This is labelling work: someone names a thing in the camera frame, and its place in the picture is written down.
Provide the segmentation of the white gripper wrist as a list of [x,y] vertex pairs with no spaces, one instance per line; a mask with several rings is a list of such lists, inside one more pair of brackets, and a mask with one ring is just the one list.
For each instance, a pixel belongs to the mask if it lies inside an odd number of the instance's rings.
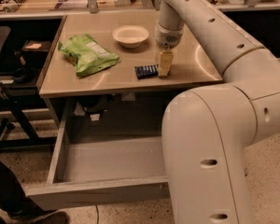
[[162,50],[158,57],[158,73],[160,77],[167,77],[173,62],[174,54],[171,49],[175,48],[184,33],[184,24],[181,23],[174,28],[165,28],[159,23],[155,26],[155,41]]

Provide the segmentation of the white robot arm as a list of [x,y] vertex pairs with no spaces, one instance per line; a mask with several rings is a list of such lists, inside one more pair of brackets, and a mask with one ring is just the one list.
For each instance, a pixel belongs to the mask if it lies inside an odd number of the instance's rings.
[[280,62],[206,0],[161,0],[156,41],[189,28],[223,81],[184,91],[161,126],[175,224],[254,224],[242,151],[280,130]]

